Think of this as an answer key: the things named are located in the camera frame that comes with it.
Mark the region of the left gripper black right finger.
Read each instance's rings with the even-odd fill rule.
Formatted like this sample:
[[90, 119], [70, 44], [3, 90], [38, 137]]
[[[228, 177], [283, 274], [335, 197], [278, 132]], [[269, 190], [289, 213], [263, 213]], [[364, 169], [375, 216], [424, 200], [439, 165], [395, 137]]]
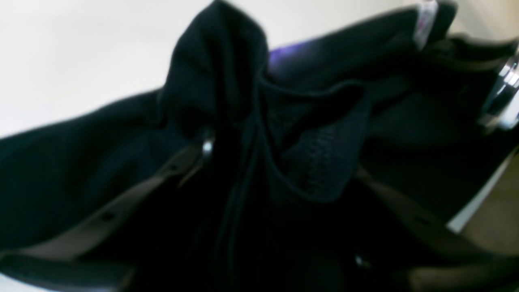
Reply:
[[404, 228], [437, 256], [443, 266], [407, 270], [399, 283], [408, 292], [517, 292], [518, 257], [492, 253], [445, 227], [443, 222], [401, 192], [359, 166], [355, 178], [391, 211]]

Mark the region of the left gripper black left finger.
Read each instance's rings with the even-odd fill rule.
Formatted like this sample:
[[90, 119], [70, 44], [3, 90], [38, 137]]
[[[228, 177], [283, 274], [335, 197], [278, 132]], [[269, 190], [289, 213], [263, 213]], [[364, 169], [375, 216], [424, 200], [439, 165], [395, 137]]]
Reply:
[[135, 268], [92, 264], [77, 258], [98, 247], [163, 184], [182, 186], [211, 161], [214, 138], [189, 145], [173, 155], [152, 177], [130, 187], [64, 233], [41, 244], [1, 251], [1, 274], [23, 284], [58, 292], [124, 292]]

